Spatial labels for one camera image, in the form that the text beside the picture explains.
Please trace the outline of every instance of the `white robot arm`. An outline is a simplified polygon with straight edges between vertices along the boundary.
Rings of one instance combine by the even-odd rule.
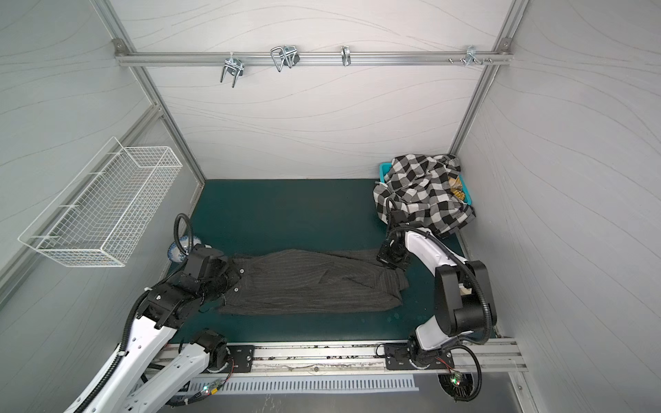
[[[190,246],[189,251],[175,282],[166,278],[147,289],[134,305],[129,334],[122,343],[125,350],[120,351],[122,344],[117,347],[65,413],[156,412],[191,378],[207,368],[219,371],[233,363],[225,338],[204,330],[170,364],[131,393],[149,363],[188,316],[200,308],[204,299],[213,300],[227,291],[233,277],[238,277],[231,273],[221,251],[202,245]],[[430,358],[445,351],[444,346],[460,345],[462,340],[482,344],[465,336],[473,331],[483,330],[488,339],[496,317],[486,268],[456,255],[429,230],[408,225],[389,232],[377,259],[389,266],[405,267],[408,253],[416,255],[436,277],[435,315],[415,330],[407,348],[413,367],[428,365]],[[464,294],[461,283],[467,287]],[[212,383],[198,399],[213,394],[220,385]]]

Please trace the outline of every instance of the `metal hook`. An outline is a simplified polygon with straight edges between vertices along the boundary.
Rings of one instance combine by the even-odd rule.
[[[234,80],[232,80],[232,87],[234,87],[237,84],[237,78],[239,76],[243,76],[243,69],[244,65],[241,63],[241,60],[235,59],[234,57],[225,59],[223,71],[220,73],[220,83],[223,82],[225,74],[229,73],[230,75],[234,76]]]
[[[475,46],[468,46],[468,48],[466,49],[466,57],[461,60],[464,65],[468,66],[473,64],[473,62],[478,63],[475,57],[475,52],[476,52]]]
[[[340,54],[342,54],[342,66],[349,66],[351,64],[351,51],[349,50],[349,46],[342,46]]]
[[[275,63],[278,71],[282,71],[285,63],[287,63],[287,67],[291,69],[301,60],[300,56],[298,56],[296,46],[276,46],[272,48],[271,59],[273,59],[273,63]]]

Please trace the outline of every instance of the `green mat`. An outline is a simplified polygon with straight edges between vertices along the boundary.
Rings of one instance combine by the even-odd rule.
[[[376,216],[373,187],[372,179],[209,180],[192,224],[203,243],[226,254],[379,248],[385,224]],[[456,237],[444,242],[461,254]],[[407,278],[404,304],[390,311],[241,316],[211,309],[188,320],[172,342],[187,341],[203,328],[230,342],[407,338],[432,316],[434,300],[434,278],[415,257]]]

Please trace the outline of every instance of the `black and white plaid shirt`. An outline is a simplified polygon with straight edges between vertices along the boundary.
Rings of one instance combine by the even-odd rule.
[[[378,182],[374,188],[377,214],[383,222],[388,222],[387,199],[394,201],[395,209],[408,214],[408,222],[422,222],[439,237],[455,232],[475,217],[473,207],[451,191],[451,182],[461,172],[457,157],[403,155],[392,164],[385,183]]]

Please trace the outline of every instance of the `white wall panel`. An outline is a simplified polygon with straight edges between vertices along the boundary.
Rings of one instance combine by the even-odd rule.
[[[661,411],[661,3],[531,0],[459,152],[540,412]]]
[[[149,70],[209,179],[373,178],[403,153],[449,149],[477,67]]]
[[[141,52],[490,50],[511,0],[113,0]],[[373,178],[447,151],[479,78],[461,67],[150,69],[208,178]]]
[[[182,159],[160,120],[134,145],[166,145]],[[41,257],[29,269],[0,311],[2,412],[58,413],[82,392],[117,346],[134,300],[169,263],[172,222],[191,212],[197,188],[184,166],[123,268],[66,268]]]
[[[0,5],[0,268],[23,229],[148,107],[89,1]]]
[[[511,0],[112,0],[141,52],[490,50]]]

